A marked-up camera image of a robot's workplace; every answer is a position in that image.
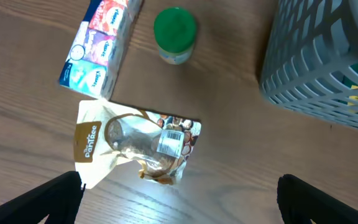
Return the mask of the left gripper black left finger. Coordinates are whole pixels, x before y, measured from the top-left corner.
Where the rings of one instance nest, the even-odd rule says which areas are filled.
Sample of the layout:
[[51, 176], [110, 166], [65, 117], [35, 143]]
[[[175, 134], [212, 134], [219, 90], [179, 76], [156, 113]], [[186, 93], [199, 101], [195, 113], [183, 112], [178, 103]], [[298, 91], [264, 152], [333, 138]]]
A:
[[68, 171], [0, 205], [0, 223], [74, 223], [84, 188], [78, 172]]

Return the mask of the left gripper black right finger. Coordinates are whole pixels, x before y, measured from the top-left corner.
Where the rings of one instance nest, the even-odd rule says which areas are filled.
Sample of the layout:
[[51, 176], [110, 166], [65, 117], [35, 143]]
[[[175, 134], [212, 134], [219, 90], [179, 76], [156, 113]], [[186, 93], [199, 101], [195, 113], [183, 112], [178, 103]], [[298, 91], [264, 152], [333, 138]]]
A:
[[291, 174], [278, 180], [277, 203], [285, 224], [358, 224], [358, 210]]

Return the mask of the green lid jar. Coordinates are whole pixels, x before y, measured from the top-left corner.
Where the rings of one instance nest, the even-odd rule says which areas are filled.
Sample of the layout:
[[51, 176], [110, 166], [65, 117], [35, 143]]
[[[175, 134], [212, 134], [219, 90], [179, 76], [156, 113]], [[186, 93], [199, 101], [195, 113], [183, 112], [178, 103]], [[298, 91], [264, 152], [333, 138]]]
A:
[[155, 18], [154, 36], [158, 52], [169, 64], [179, 65], [191, 57], [196, 35], [196, 20], [184, 8], [166, 8]]

